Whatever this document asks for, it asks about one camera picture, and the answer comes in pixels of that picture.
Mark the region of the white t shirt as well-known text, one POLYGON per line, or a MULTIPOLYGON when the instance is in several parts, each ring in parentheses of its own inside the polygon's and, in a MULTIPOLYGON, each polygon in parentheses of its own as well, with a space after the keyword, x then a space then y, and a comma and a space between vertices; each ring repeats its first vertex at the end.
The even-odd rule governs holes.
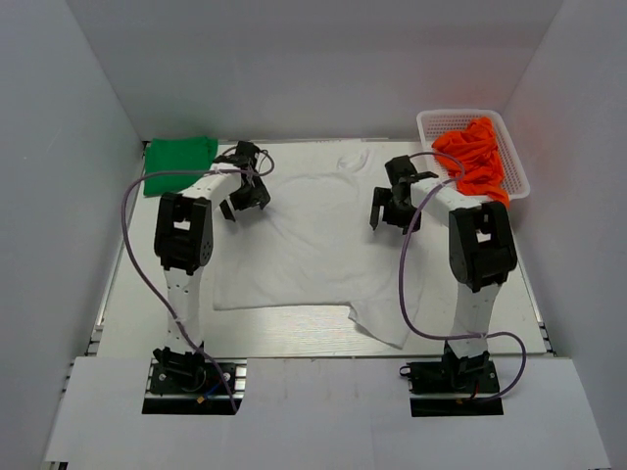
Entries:
POLYGON ((369 224, 373 191, 389 184, 388 160, 368 148, 276 156, 264 179, 269 204, 215 227, 214 309, 348 306, 362 330, 401 348, 404 235, 369 224))

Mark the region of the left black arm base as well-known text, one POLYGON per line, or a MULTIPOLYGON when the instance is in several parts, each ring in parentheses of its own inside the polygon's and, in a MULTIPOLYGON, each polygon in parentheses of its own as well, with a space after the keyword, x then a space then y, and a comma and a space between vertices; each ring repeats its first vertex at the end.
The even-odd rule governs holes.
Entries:
POLYGON ((247 362, 207 362, 187 373, 152 359, 141 412, 144 415, 233 416, 244 398, 247 362))

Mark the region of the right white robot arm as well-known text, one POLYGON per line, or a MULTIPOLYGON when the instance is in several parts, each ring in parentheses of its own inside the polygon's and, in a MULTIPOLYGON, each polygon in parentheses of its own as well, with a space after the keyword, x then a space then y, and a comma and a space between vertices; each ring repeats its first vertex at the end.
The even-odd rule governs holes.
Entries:
POLYGON ((418 336, 445 343, 455 361, 488 360, 489 326, 496 297, 517 266, 506 206, 481 202, 457 191, 429 171, 401 176, 390 188, 373 190, 370 226, 380 221, 404 229, 399 266, 399 303, 404 321, 418 336), (456 314, 451 333, 438 336, 419 331, 410 321, 405 300, 405 264, 414 231, 423 212, 448 229, 449 266, 458 281, 456 314))

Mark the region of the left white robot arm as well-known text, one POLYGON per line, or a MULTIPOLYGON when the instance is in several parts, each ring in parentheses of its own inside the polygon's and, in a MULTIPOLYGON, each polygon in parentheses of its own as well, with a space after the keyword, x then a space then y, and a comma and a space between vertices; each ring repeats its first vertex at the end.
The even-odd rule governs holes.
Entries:
POLYGON ((154 250, 167 283, 165 347, 175 353, 199 353, 204 346, 200 287, 214 250, 214 212, 233 221, 236 212, 265 208, 270 195, 261 165, 267 158, 257 147, 221 155, 211 174, 160 199, 154 250))

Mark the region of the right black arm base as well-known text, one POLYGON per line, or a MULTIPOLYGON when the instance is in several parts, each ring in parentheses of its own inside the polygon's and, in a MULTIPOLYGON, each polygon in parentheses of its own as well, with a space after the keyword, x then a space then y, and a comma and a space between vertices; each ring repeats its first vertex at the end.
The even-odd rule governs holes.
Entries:
POLYGON ((468 378, 454 381, 445 366, 436 361, 415 361, 401 366, 399 375, 408 380, 410 415, 427 417, 502 416, 501 398, 490 399, 501 391, 492 360, 487 367, 468 378))

